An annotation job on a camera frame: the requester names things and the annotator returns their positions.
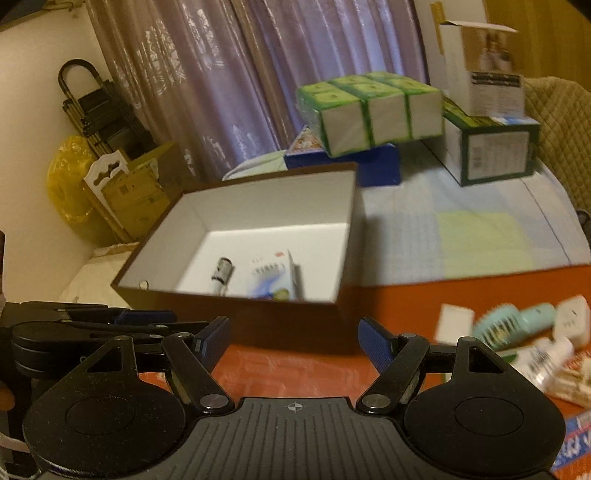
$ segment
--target green tissue box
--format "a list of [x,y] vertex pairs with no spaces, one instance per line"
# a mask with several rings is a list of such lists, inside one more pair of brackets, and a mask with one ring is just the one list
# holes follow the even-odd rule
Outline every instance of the green tissue box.
[[372,147],[411,139],[402,90],[361,75],[341,77],[329,83],[362,101]]
[[413,140],[443,133],[443,94],[440,90],[395,73],[372,72],[365,76],[404,92]]
[[371,148],[362,101],[327,82],[298,88],[297,106],[329,157]]

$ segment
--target small bottle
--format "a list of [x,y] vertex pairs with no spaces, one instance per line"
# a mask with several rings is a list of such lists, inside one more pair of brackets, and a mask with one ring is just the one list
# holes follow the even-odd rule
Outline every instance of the small bottle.
[[548,338],[541,338],[534,342],[530,355],[521,361],[518,357],[513,367],[543,392],[573,354],[573,344],[566,337],[557,338],[553,343]]
[[223,296],[226,293],[233,270],[232,262],[226,257],[222,257],[217,261],[217,267],[212,275],[212,294]]

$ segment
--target metal pivot screw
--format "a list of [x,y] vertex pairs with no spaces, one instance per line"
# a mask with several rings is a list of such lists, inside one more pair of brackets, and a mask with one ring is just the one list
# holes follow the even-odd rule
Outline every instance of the metal pivot screw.
[[223,408],[230,403],[228,397],[220,395],[219,393],[212,393],[201,397],[199,403],[208,410],[217,410]]
[[361,403],[367,408],[386,408],[390,405],[390,399],[386,395],[372,393],[364,396]]

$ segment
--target white charger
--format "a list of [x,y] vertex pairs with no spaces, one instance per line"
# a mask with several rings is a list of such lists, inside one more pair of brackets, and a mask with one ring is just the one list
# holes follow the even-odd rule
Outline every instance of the white charger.
[[552,336],[555,339],[566,337],[575,349],[587,346],[591,339],[591,316],[585,297],[577,295],[556,306]]
[[471,336],[474,315],[472,309],[442,304],[435,341],[444,345],[457,345],[459,338]]

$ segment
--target open cardboard box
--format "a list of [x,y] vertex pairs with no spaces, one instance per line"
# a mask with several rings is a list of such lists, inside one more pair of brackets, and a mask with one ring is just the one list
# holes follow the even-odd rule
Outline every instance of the open cardboard box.
[[[112,287],[133,308],[170,309],[181,322],[227,316],[235,343],[348,353],[364,218],[353,163],[207,185],[172,203]],[[301,300],[246,298],[251,259],[285,249]],[[235,268],[225,297],[209,293],[220,257]]]

